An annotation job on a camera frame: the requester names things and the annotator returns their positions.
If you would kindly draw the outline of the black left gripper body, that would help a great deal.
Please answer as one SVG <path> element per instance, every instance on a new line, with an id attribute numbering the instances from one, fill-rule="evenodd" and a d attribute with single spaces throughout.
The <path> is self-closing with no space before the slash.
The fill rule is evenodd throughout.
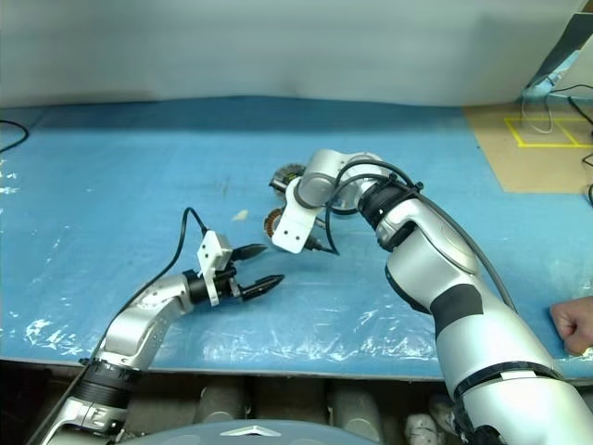
<path id="1" fill-rule="evenodd" d="M 237 270 L 234 266 L 228 266 L 223 271 L 215 273 L 215 287 L 219 300 L 243 297 L 243 288 L 237 283 L 236 274 Z"/>

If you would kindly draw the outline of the person's bare hand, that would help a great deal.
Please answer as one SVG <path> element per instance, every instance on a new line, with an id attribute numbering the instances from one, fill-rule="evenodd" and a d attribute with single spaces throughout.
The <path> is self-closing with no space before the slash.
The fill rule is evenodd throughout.
<path id="1" fill-rule="evenodd" d="M 592 347 L 592 297 L 554 304 L 550 316 L 564 347 L 573 356 L 581 356 Z"/>

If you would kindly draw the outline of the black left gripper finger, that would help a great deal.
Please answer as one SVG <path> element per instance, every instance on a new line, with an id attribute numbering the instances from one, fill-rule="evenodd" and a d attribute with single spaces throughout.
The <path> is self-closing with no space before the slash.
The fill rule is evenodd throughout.
<path id="1" fill-rule="evenodd" d="M 241 287 L 240 297 L 241 299 L 254 299 L 260 297 L 274 287 L 278 286 L 284 280 L 283 274 L 272 274 L 260 278 L 252 285 L 247 287 Z"/>
<path id="2" fill-rule="evenodd" d="M 253 243 L 235 248 L 231 255 L 231 261 L 246 261 L 258 256 L 260 253 L 265 251 L 268 247 L 264 244 Z"/>

